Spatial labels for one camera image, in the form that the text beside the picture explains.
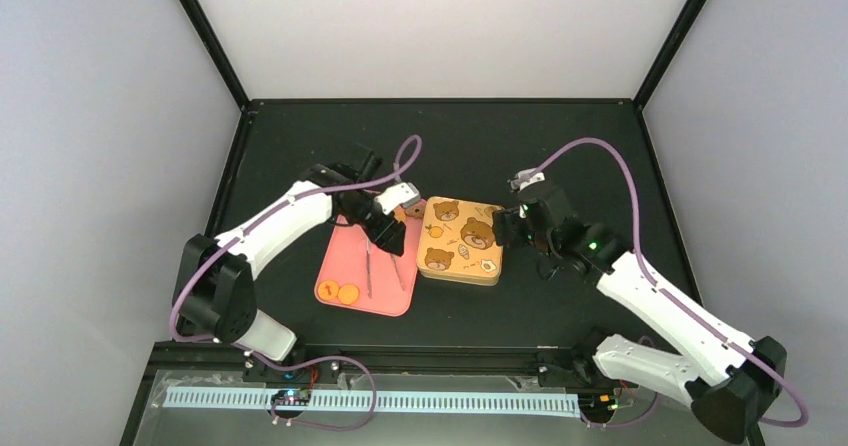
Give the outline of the metal tongs white handles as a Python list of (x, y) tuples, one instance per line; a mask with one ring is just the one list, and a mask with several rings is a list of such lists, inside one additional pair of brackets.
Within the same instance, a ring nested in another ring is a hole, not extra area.
[(365, 240), (364, 244), (367, 297), (375, 299), (376, 294), (384, 290), (405, 291), (397, 257), (377, 248), (370, 240)]

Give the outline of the silver metal tin lid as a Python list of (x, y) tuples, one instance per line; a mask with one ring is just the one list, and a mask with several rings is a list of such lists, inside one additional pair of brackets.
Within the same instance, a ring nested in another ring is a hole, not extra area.
[(495, 243), (492, 215), (499, 205), (432, 196), (426, 200), (418, 269), (502, 273), (503, 248)]

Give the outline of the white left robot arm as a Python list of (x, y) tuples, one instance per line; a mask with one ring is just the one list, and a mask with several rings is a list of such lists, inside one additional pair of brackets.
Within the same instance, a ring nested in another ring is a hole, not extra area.
[[(313, 228), (335, 219), (357, 226), (378, 249), (395, 256), (405, 252), (405, 224), (399, 207), (417, 203), (418, 188), (402, 180), (421, 151), (413, 135), (404, 148), (412, 155), (396, 160), (390, 174), (376, 177), (381, 160), (368, 153), (362, 164), (315, 164), (305, 170), (276, 201), (251, 219), (214, 237), (198, 234), (183, 249), (168, 327), (178, 342), (218, 341), (257, 358), (279, 362), (294, 348), (297, 336), (257, 305), (254, 283), (262, 271)], [(188, 337), (180, 320), (196, 329)]]

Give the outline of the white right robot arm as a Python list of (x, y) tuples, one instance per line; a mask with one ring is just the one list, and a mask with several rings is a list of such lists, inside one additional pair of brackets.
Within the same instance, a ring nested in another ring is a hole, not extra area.
[(493, 216), (500, 246), (532, 247), (554, 271), (598, 273), (596, 289), (624, 306), (672, 347), (666, 352), (596, 329), (569, 358), (572, 376), (647, 387), (688, 407), (710, 433), (743, 443), (783, 388), (785, 347), (758, 340), (706, 311), (600, 224), (579, 219), (564, 191), (541, 174), (511, 180), (518, 204)]

